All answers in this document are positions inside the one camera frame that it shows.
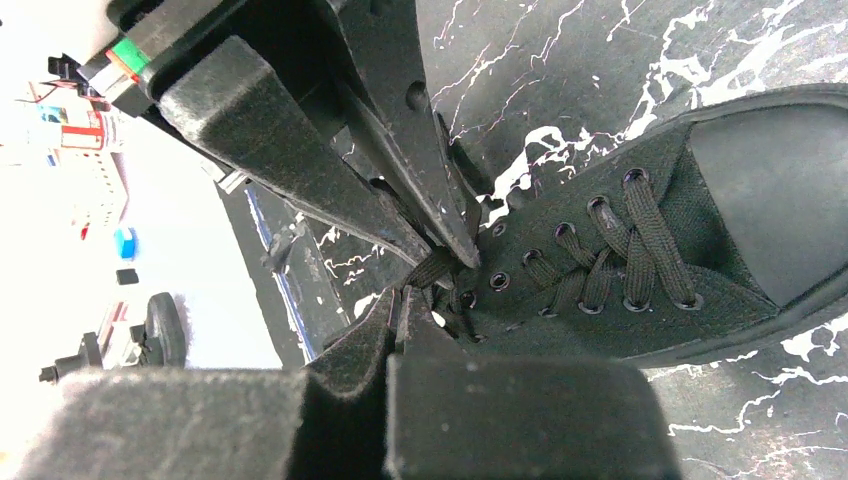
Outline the black canvas sneaker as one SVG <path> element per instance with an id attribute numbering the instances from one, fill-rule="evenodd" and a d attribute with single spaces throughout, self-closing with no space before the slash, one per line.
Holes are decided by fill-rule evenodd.
<path id="1" fill-rule="evenodd" d="M 407 278 L 472 354 L 710 363 L 847 312 L 847 88 L 685 112 Z"/>

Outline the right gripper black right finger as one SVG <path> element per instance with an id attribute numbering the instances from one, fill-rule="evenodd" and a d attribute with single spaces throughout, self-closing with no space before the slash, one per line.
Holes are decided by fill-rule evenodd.
<path id="1" fill-rule="evenodd" d="M 586 357 L 470 357 L 420 292 L 389 289 L 384 471 L 391 479 L 679 479 L 636 368 Z"/>

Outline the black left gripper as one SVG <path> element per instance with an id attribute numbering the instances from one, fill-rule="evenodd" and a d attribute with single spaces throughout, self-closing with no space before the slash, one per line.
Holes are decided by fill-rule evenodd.
<path id="1" fill-rule="evenodd" d="M 109 1 L 104 13 L 117 30 L 78 69 L 93 90 L 106 95 L 113 67 L 135 84 L 128 114 L 161 98 L 163 117 L 186 140 L 306 216 L 411 265 L 429 255 L 392 201 L 309 121 L 342 117 L 314 2 Z"/>

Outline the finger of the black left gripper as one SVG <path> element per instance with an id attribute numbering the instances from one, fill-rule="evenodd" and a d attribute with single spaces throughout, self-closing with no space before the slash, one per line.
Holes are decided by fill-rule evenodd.
<path id="1" fill-rule="evenodd" d="M 316 1 L 355 141 L 431 238 L 480 264 L 463 191 L 426 85 L 413 1 Z"/>

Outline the black shoelace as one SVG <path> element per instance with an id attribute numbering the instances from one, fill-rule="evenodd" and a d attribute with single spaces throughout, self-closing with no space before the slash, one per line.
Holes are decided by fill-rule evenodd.
<path id="1" fill-rule="evenodd" d="M 538 314 L 521 320 L 517 313 L 507 313 L 503 320 L 488 317 L 476 325 L 458 313 L 460 339 L 512 353 L 580 345 L 610 349 L 620 343 L 633 354 L 638 336 L 660 348 L 668 341 L 716 333 L 707 309 L 712 275 L 686 263 L 696 246 L 676 240 L 673 230 L 679 223 L 666 220 L 682 211 L 679 194 L 685 187 L 693 188 L 697 205 L 709 204 L 703 177 L 693 166 L 675 170 L 667 182 L 672 196 L 667 207 L 654 191 L 658 184 L 658 177 L 634 168 L 625 174 L 620 199 L 592 197 L 588 214 L 594 246 L 568 222 L 554 230 L 555 243 L 570 257 L 565 270 L 537 248 L 523 253 L 520 277 L 528 290 L 519 299 Z"/>

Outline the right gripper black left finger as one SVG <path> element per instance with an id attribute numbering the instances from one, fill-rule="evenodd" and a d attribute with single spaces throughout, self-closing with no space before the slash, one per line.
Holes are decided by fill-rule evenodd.
<path id="1" fill-rule="evenodd" d="M 400 295 L 296 370 L 83 370 L 17 479 L 377 479 Z"/>

